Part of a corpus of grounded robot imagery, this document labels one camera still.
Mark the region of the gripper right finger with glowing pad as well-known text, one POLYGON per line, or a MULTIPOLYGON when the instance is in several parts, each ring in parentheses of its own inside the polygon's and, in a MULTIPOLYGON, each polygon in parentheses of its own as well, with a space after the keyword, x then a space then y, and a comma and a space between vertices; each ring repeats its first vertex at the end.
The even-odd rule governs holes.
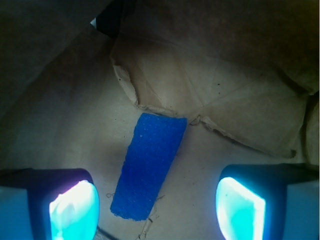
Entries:
POLYGON ((318 240, 319 168, 304 163, 230 164, 215 210, 226 240, 318 240))

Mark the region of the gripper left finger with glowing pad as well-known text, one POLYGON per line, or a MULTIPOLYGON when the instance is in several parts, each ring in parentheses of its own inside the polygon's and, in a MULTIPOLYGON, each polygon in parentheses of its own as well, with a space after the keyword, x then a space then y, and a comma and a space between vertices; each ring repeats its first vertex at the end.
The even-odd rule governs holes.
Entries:
POLYGON ((98 190, 83 168, 1 169, 2 240, 92 240, 98 190))

